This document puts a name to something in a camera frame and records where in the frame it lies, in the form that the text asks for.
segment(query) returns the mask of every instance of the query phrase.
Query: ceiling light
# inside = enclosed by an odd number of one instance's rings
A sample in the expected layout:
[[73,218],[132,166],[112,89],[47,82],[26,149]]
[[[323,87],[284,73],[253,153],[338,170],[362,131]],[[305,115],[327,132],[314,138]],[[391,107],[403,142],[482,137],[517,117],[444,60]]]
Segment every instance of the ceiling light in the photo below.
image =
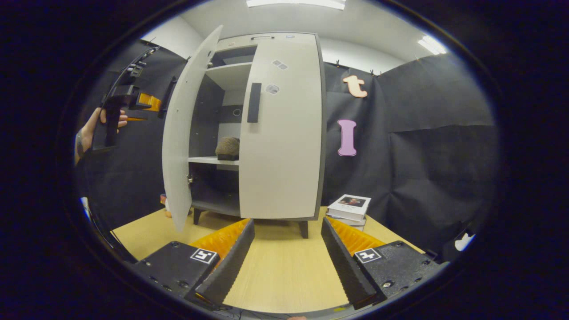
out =
[[248,7],[276,5],[283,3],[289,5],[314,5],[343,10],[346,4],[346,0],[247,0]]
[[447,53],[447,51],[439,42],[428,35],[424,36],[422,40],[419,40],[419,44],[421,46],[424,46],[427,50],[431,51],[434,55]]

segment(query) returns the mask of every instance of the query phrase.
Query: cabinet leg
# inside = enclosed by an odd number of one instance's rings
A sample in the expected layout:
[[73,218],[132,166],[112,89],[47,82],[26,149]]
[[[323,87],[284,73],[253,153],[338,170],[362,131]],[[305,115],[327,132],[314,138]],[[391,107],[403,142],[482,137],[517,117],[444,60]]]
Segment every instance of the cabinet leg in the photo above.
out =
[[200,215],[202,212],[203,212],[203,210],[200,210],[198,208],[193,209],[193,223],[194,224],[198,224],[198,222],[200,221]]
[[298,226],[300,227],[302,238],[308,239],[308,221],[299,221]]

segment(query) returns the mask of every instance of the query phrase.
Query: cabinet door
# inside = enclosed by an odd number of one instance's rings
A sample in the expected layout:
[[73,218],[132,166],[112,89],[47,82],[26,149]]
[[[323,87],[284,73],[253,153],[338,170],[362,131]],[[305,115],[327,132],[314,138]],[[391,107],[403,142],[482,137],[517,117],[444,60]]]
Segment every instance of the cabinet door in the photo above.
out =
[[189,133],[193,107],[223,26],[215,29],[190,58],[172,92],[162,140],[162,174],[168,206],[178,232],[184,229],[192,196],[188,185]]
[[[261,83],[257,122],[255,83]],[[278,92],[269,92],[276,85]],[[244,218],[315,215],[322,143],[322,91],[316,38],[259,41],[241,122],[239,197]]]

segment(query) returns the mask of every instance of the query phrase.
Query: pink letter i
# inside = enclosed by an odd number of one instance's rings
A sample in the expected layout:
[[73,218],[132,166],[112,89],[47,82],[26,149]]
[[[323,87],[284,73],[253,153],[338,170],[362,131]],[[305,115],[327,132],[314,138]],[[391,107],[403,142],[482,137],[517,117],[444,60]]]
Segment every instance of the pink letter i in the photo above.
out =
[[338,154],[353,157],[356,155],[356,149],[354,149],[354,128],[356,123],[352,120],[342,119],[338,120],[338,124],[342,129],[342,142],[341,147],[338,149]]

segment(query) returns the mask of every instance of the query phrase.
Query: ceiling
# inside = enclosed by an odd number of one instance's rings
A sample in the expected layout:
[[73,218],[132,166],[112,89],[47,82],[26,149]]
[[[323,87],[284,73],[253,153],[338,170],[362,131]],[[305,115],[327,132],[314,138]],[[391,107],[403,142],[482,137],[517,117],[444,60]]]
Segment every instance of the ceiling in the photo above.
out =
[[182,18],[203,38],[223,24],[221,38],[272,31],[313,32],[403,61],[431,55],[417,43],[423,32],[364,0],[347,0],[343,11],[311,5],[248,8],[245,0],[211,0],[183,13]]

